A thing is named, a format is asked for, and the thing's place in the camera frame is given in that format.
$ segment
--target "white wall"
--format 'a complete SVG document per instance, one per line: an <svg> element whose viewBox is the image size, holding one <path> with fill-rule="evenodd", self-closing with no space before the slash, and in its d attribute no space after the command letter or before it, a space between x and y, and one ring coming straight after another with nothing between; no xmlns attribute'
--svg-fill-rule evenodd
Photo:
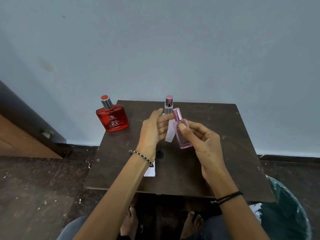
<svg viewBox="0 0 320 240"><path fill-rule="evenodd" d="M320 157L319 5L0 0L0 79L67 143L100 144L103 94L171 94L237 104L259 154Z"/></svg>

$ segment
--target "person's left hand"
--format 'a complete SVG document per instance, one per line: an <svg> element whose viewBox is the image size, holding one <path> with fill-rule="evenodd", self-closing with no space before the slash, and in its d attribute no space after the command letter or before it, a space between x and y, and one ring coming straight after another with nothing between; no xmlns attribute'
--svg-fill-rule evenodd
<svg viewBox="0 0 320 240"><path fill-rule="evenodd" d="M160 108L151 113L149 119L142 123L140 139L136 151L154 161L156 158L157 143L163 140L168 131L169 120L174 119L174 115L161 115L163 109Z"/></svg>

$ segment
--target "green plastic bag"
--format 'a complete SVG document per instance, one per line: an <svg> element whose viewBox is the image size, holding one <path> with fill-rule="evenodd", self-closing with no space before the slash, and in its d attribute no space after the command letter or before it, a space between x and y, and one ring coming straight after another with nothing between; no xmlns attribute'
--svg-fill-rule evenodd
<svg viewBox="0 0 320 240"><path fill-rule="evenodd" d="M276 202L261 205L259 212L263 229L271 240L310 240L310 222L297 198L278 180L266 177Z"/></svg>

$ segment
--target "floor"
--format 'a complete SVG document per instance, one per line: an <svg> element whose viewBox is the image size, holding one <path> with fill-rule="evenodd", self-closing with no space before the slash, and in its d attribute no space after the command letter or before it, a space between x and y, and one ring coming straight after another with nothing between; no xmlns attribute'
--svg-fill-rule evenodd
<svg viewBox="0 0 320 240"><path fill-rule="evenodd" d="M74 146L65 159L0 157L0 239L56 239L69 222L90 214L105 193L83 188L96 150ZM313 239L320 239L320 164L261 159L265 173L301 202ZM157 204L152 210L137 206L144 226L138 239L179 239L186 212Z"/></svg>

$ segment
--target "person's left arm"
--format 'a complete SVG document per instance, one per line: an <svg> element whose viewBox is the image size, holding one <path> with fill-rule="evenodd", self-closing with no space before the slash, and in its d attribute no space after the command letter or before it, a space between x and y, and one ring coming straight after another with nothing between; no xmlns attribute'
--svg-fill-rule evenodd
<svg viewBox="0 0 320 240"><path fill-rule="evenodd" d="M152 112L142 124L136 151L154 162L156 145L166 137L168 121L173 114L161 115L163 109ZM87 218L74 240L116 239L129 205L150 163L134 153L110 189Z"/></svg>

